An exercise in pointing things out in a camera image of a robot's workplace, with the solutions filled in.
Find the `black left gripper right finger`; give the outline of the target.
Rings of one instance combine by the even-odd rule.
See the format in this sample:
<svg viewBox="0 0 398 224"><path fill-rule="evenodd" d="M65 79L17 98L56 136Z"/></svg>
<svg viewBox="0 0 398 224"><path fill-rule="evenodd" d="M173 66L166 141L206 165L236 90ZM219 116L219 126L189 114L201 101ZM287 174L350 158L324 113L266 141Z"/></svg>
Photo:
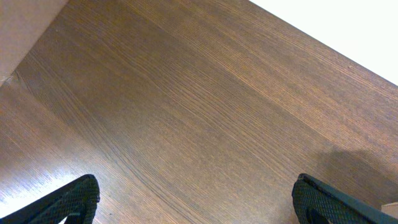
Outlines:
<svg viewBox="0 0 398 224"><path fill-rule="evenodd" d="M292 189L300 223L397 224L397 219L308 174L300 174Z"/></svg>

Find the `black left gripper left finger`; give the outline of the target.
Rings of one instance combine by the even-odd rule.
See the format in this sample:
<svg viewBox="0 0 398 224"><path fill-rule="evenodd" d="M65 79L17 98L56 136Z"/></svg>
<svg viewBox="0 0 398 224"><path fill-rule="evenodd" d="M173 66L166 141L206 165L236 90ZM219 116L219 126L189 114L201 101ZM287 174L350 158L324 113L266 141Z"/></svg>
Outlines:
<svg viewBox="0 0 398 224"><path fill-rule="evenodd" d="M22 209L1 218L1 223L82 223L92 224L100 201L98 181L83 175Z"/></svg>

